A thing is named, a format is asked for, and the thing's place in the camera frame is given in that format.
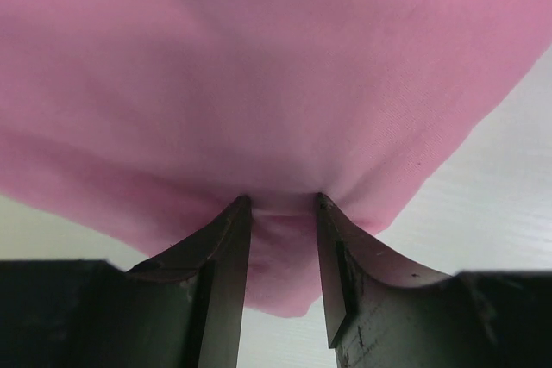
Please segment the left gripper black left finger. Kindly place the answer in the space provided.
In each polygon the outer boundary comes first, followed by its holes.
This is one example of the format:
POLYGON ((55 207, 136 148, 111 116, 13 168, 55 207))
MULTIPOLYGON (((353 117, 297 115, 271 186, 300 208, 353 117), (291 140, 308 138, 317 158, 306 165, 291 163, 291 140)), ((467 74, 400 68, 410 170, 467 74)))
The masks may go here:
POLYGON ((252 206, 128 271, 104 260, 4 260, 4 367, 234 367, 252 206))

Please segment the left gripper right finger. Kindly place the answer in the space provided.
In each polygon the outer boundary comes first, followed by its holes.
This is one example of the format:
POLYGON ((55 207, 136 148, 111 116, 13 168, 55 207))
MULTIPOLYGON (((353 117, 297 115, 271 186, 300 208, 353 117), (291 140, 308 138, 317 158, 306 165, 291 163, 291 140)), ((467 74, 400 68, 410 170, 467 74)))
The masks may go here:
POLYGON ((340 367, 548 367, 549 271, 463 271, 408 259, 315 199, 329 347, 340 367))

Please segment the pink t shirt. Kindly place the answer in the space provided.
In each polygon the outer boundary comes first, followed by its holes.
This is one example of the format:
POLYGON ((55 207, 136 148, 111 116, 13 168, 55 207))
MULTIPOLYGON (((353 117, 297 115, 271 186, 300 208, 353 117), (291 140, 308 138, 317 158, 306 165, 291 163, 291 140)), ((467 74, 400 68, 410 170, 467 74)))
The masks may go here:
POLYGON ((1 192, 155 255, 254 203, 246 303, 320 297, 313 198, 387 228, 551 0, 1 0, 1 192))

